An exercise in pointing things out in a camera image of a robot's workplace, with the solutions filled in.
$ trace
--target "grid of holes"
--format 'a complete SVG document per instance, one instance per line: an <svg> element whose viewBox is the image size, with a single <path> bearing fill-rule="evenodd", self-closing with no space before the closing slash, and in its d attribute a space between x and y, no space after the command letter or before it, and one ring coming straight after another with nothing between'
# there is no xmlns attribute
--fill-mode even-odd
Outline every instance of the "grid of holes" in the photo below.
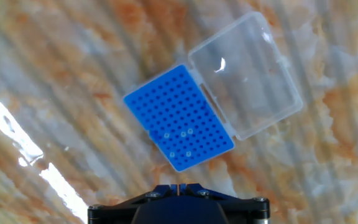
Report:
<svg viewBox="0 0 358 224"><path fill-rule="evenodd" d="M140 113L145 126L154 132L160 148L167 155L175 153L174 157L168 157L173 164L197 164L229 144L218 119L186 75L164 78L158 85L144 88L132 98L131 108Z"/></svg>

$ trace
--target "bolt head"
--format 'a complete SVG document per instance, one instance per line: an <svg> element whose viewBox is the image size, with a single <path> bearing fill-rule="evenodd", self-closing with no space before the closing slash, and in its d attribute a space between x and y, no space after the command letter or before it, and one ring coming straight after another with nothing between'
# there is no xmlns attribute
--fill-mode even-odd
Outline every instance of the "bolt head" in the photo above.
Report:
<svg viewBox="0 0 358 224"><path fill-rule="evenodd" d="M103 208L103 205L100 205L100 204L89 206L89 209L92 209L92 210L97 210L97 209L101 209L101 208Z"/></svg>
<svg viewBox="0 0 358 224"><path fill-rule="evenodd" d="M208 196L209 195L209 191L208 190L199 190L197 191L197 194L198 195L201 195L201 196Z"/></svg>
<svg viewBox="0 0 358 224"><path fill-rule="evenodd" d="M161 196L161 194L158 193L158 192L149 192L149 193L146 194L146 197L150 197L150 198L156 198L156 197L159 197L159 196Z"/></svg>
<svg viewBox="0 0 358 224"><path fill-rule="evenodd" d="M254 201L256 201L256 202L264 202L266 200L267 200L267 198L265 198L265 197L254 197Z"/></svg>

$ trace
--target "clear plastic lid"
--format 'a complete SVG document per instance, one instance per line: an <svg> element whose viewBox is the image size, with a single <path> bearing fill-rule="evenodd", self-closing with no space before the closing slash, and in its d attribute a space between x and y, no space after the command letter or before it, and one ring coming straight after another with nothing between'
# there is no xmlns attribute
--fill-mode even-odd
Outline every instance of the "clear plastic lid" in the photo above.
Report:
<svg viewBox="0 0 358 224"><path fill-rule="evenodd" d="M251 12L189 53L228 132L244 140L302 109L263 15Z"/></svg>

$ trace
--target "orange marbled surface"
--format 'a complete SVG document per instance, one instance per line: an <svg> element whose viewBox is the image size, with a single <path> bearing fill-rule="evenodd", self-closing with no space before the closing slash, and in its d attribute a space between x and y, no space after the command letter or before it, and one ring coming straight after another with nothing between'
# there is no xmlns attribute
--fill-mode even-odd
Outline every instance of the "orange marbled surface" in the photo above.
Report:
<svg viewBox="0 0 358 224"><path fill-rule="evenodd" d="M176 173L121 99L252 10L305 106ZM358 223L358 1L0 0L0 223L83 223L183 182L266 196L273 223Z"/></svg>

